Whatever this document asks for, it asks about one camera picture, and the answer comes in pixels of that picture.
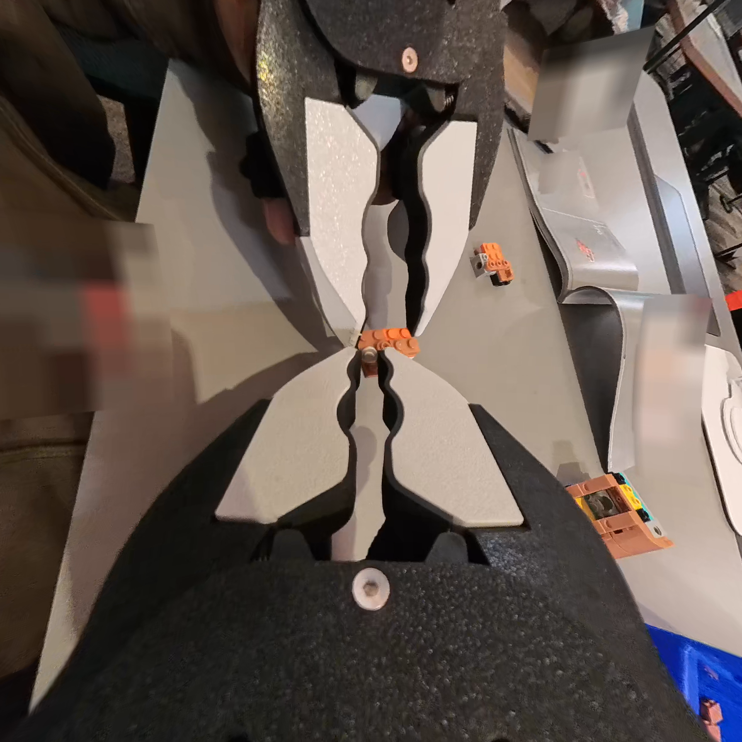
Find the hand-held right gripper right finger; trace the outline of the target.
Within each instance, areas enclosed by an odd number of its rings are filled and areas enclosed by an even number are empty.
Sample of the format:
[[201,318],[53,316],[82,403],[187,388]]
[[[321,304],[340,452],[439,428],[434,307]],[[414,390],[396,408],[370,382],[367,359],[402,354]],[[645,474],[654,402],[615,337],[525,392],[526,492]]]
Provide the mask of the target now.
[[379,352],[388,428],[385,474],[399,504],[464,528],[520,526],[524,516],[466,398],[394,348]]

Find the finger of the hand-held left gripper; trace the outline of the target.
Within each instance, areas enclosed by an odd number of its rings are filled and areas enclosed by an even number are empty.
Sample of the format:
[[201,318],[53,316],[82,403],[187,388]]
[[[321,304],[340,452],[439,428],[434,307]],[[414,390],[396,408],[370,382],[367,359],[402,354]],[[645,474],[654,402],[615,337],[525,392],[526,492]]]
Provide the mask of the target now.
[[305,100],[308,236],[304,266],[315,302],[339,341],[355,347],[366,321],[364,218],[378,188],[379,151],[338,103]]
[[470,232],[477,123],[445,123],[422,147],[412,190],[412,332],[427,328]]

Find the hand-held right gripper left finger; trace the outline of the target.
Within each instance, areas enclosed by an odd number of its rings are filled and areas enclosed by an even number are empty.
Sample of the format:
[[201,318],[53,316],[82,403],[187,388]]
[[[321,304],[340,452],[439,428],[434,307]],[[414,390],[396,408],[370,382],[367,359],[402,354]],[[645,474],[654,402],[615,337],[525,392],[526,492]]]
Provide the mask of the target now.
[[349,519],[356,497],[356,350],[344,348],[272,397],[215,515],[260,524],[311,522],[330,493],[329,515]]

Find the orange plate assembly grey underside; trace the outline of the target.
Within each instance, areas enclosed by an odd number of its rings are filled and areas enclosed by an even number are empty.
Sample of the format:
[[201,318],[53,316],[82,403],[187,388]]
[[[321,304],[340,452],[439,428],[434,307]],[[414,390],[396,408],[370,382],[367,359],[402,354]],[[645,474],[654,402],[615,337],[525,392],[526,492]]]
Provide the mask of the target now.
[[[414,358],[420,352],[419,341],[407,328],[367,329],[360,334],[357,349],[361,354],[361,350],[368,346],[374,346],[378,355],[383,350],[395,349],[403,356]],[[361,368],[366,378],[377,376],[378,359],[373,365],[366,365],[361,359]]]

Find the person's left hand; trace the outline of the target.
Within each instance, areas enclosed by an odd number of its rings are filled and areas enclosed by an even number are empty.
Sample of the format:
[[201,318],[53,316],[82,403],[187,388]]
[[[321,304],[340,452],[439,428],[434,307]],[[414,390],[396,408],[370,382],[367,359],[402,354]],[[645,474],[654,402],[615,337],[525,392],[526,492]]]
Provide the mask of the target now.
[[294,217],[288,200],[284,197],[271,197],[261,199],[260,203],[265,226],[271,237],[282,246],[294,245]]

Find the small orange black brick assembly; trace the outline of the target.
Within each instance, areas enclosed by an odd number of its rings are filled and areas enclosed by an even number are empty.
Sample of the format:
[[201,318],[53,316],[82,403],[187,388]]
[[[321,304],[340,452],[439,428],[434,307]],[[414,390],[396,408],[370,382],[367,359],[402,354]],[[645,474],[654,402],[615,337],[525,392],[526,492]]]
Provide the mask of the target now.
[[470,263],[475,277],[486,276],[495,286],[509,285],[514,279],[511,263],[498,243],[482,243],[473,250]]

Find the grey instruction booklet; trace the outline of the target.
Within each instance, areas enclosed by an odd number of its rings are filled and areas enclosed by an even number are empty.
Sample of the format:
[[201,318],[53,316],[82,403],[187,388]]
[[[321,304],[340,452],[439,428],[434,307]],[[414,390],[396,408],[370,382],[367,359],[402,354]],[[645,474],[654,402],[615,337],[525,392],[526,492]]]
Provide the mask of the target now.
[[576,151],[547,153],[520,131],[508,136],[531,216],[560,270],[557,300],[568,311],[570,352],[602,466],[635,464],[634,380],[647,304],[639,269],[599,216]]

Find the orange toy brick model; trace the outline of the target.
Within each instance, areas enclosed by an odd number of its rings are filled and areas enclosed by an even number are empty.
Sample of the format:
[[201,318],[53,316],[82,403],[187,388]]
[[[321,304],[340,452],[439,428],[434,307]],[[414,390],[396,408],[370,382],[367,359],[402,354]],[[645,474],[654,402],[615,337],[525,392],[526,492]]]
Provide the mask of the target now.
[[623,473],[607,473],[566,490],[616,560],[674,547]]

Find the blue plastic bin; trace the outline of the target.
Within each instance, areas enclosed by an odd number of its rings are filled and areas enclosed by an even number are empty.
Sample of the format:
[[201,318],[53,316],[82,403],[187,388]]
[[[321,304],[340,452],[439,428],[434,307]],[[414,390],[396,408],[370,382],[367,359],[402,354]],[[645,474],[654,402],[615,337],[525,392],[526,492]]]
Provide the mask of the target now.
[[[682,635],[647,625],[648,633],[692,711],[712,740],[741,740],[741,658]],[[708,727],[699,715],[700,700],[720,704],[723,721]]]

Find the white flat base plate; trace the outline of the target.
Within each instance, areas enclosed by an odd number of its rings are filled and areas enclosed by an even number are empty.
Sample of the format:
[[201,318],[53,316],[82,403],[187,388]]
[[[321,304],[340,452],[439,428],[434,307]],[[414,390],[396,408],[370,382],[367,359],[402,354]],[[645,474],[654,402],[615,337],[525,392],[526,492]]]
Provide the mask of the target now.
[[741,535],[741,369],[726,350],[706,346],[702,385],[703,431],[723,509]]

